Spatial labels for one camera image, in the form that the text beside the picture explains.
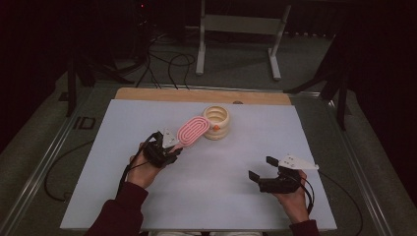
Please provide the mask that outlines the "cream ribbed cup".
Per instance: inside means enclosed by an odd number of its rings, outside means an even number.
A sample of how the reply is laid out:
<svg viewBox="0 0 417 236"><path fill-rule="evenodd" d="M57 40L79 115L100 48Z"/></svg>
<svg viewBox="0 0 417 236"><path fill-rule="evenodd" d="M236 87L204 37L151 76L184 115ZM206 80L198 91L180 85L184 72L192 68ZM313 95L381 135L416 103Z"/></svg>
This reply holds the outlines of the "cream ribbed cup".
<svg viewBox="0 0 417 236"><path fill-rule="evenodd" d="M218 141L227 136L230 115L226 108L219 105L209 106L204 110L203 116L209 121L209 128L205 132L207 139Z"/></svg>

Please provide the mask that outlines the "person's left hand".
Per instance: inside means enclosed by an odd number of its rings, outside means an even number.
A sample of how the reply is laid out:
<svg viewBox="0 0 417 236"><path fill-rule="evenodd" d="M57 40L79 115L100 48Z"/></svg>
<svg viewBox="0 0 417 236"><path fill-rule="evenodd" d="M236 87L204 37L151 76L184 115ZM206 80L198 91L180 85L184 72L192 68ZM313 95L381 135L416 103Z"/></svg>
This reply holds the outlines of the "person's left hand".
<svg viewBox="0 0 417 236"><path fill-rule="evenodd" d="M142 154L137 157L131 156L130 163L132 169L128 172L126 181L144 189L152 184L157 174L161 171L161 168L156 168L149 164Z"/></svg>

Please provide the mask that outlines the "black tripod stand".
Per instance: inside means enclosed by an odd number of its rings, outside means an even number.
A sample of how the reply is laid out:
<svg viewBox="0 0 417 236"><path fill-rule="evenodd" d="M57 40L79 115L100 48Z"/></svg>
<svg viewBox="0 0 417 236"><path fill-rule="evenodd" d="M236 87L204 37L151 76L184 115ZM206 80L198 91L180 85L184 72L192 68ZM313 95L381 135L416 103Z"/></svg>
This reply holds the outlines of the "black tripod stand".
<svg viewBox="0 0 417 236"><path fill-rule="evenodd" d="M326 84L320 91L319 98L321 100L331 101L338 95L336 100L336 121L340 129L345 131L344 116L347 96L347 71L348 63L346 61L345 50L343 49L343 42L337 34L333 38L314 77L300 86L285 89L283 92L296 94L321 82L325 82Z"/></svg>
<svg viewBox="0 0 417 236"><path fill-rule="evenodd" d="M131 81L128 81L115 72L106 68L104 65L94 61L83 54L74 54L67 62L67 94L65 101L68 102L67 117L70 117L77 107L77 79L81 80L81 83L85 87L93 87L95 84L95 78L92 75L93 71L98 71L113 79L114 81L129 85Z"/></svg>

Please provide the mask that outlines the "aluminium floor rail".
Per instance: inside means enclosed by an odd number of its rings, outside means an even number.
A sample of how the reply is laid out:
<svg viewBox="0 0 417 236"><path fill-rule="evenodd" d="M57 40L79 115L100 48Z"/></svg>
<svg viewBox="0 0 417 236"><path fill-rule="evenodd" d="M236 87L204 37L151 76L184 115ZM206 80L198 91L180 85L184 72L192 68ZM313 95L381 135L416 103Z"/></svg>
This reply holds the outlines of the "aluminium floor rail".
<svg viewBox="0 0 417 236"><path fill-rule="evenodd" d="M335 119L337 107L333 101L324 101L324 105L330 117L331 125L336 130L344 149L347 151L347 162L351 168L351 173L355 179L355 183L358 185L367 213L372 218L373 224L378 231L378 235L393 236L393 231L387 221L387 215L384 213L381 201L374 191L373 182L369 180L366 174L367 168L361 163L358 152L355 150L348 134L339 127Z"/></svg>
<svg viewBox="0 0 417 236"><path fill-rule="evenodd" d="M52 93L0 153L0 236L82 236L62 230L66 205L49 199L42 190L48 169L64 151L74 115Z"/></svg>

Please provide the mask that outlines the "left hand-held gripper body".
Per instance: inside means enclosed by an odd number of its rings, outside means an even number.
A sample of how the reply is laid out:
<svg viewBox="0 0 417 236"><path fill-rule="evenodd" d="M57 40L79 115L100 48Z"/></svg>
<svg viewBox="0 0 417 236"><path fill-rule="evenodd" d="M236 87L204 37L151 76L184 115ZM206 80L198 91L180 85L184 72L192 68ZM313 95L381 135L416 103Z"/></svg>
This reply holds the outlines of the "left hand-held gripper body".
<svg viewBox="0 0 417 236"><path fill-rule="evenodd" d="M157 131L149 136L143 144L143 153L147 161L156 168L163 168L174 163L168 154L178 143L175 136L168 130Z"/></svg>

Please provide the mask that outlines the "white metal stand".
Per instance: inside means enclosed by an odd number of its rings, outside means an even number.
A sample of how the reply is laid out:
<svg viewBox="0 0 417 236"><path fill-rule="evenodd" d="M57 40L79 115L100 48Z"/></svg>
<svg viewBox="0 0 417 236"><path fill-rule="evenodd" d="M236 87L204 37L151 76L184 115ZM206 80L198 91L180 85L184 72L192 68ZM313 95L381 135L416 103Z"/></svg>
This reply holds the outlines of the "white metal stand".
<svg viewBox="0 0 417 236"><path fill-rule="evenodd" d="M201 76L205 72L205 36L207 31L254 33L275 36L275 42L273 46L268 49L268 59L272 73L272 78L276 81L280 81L281 73L279 70L276 54L281 39L283 37L290 10L291 5L285 4L282 16L279 19L213 15L206 13L206 0L201 0L199 26L200 41L196 64L196 74L198 76Z"/></svg>

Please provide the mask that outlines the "pink hairbrush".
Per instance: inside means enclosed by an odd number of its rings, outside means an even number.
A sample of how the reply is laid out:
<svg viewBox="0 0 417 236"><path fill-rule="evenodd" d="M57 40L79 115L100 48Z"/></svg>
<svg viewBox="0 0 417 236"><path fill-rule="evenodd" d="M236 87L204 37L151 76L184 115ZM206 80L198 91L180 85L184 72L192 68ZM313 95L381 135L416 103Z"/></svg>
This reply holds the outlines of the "pink hairbrush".
<svg viewBox="0 0 417 236"><path fill-rule="evenodd" d="M188 148L209 129L209 120L203 116L195 116L183 124L176 134L178 143L171 150Z"/></svg>

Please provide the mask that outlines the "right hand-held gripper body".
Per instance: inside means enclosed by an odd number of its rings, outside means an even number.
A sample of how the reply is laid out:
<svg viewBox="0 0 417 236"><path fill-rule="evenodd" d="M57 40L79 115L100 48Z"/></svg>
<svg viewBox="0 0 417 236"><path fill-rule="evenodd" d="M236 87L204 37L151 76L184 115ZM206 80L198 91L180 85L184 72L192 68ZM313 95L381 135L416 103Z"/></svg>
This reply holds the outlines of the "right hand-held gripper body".
<svg viewBox="0 0 417 236"><path fill-rule="evenodd" d="M260 191L264 193L294 193L301 185L299 170L318 170L319 165L308 162L292 154L278 159L275 178L261 178Z"/></svg>

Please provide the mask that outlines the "person's right hand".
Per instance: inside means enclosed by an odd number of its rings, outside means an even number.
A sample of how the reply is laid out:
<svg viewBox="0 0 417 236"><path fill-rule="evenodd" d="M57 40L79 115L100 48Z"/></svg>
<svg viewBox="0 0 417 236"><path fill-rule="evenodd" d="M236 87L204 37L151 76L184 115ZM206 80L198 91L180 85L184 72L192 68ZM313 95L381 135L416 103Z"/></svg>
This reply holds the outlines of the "person's right hand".
<svg viewBox="0 0 417 236"><path fill-rule="evenodd" d="M302 170L299 170L299 175L301 177L301 186L294 193L274 194L292 224L309 220L304 190L307 175Z"/></svg>

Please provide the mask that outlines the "pale lilac board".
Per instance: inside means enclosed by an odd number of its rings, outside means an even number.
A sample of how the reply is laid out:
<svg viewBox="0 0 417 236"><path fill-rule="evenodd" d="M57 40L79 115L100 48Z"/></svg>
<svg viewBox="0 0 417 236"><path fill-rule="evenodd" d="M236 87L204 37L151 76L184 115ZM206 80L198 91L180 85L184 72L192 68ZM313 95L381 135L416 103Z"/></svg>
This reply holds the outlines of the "pale lilac board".
<svg viewBox="0 0 417 236"><path fill-rule="evenodd" d="M227 105L231 121L219 141L199 138L165 167L149 186L142 207L148 231L268 231L288 219L276 199L262 193L248 174L273 178L266 159L293 154L314 160L292 105ZM129 157L159 129L177 131L201 114L201 102L119 100L110 102L64 214L64 229L89 228L114 198Z"/></svg>

